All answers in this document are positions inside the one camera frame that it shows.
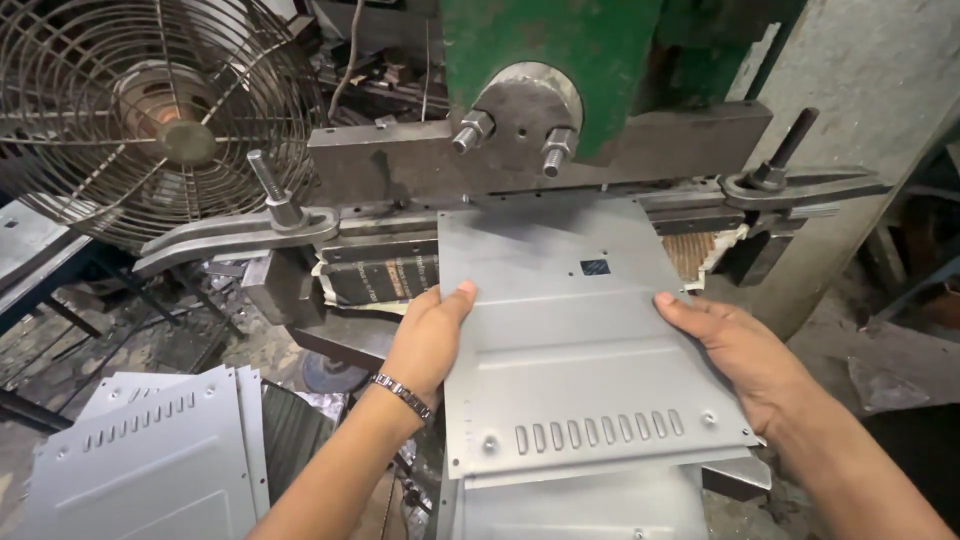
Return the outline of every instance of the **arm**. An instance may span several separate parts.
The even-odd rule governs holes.
[[[396,330],[380,373],[436,410],[437,388],[453,365],[460,323],[475,296],[473,283],[464,282],[442,302],[437,287],[417,297]],[[247,539],[349,537],[387,464],[421,426],[420,417],[400,398],[371,385]]]
[[[777,337],[745,311],[660,293],[667,322],[700,339],[747,420],[780,453],[837,538],[955,540],[903,471]]]

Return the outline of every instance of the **fan guard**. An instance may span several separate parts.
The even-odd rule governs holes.
[[[0,121],[16,128],[0,153],[22,163],[0,186],[134,252],[184,223],[262,210],[251,149],[302,195],[325,115],[292,41],[258,0],[0,0]]]

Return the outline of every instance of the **bracelet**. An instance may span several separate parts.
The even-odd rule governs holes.
[[[418,398],[416,394],[390,377],[382,373],[378,373],[373,376],[371,382],[383,386],[384,388],[390,390],[395,396],[403,400],[403,402],[408,404],[410,408],[414,409],[414,412],[417,413],[417,416],[420,417],[424,424],[426,424],[427,421],[430,420],[430,417],[433,416],[433,413],[430,412],[430,407],[426,406],[426,403],[424,403],[423,400]]]

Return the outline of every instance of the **green machine frame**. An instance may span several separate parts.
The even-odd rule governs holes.
[[[724,101],[751,45],[780,30],[756,98],[805,0],[441,0],[451,116],[519,61],[563,72],[584,125],[576,161],[611,154],[628,116]]]

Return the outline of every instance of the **hand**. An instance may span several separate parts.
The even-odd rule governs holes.
[[[460,323],[473,309],[476,295],[476,285],[467,280],[443,301],[438,285],[415,298],[396,329],[394,345],[380,373],[403,384],[436,410],[437,388],[453,366],[460,344]]]
[[[805,408],[811,398],[828,398],[797,357],[749,313],[691,298],[693,306],[661,292],[654,305],[668,323],[704,344],[713,363],[733,382],[755,433],[766,435],[784,413]]]

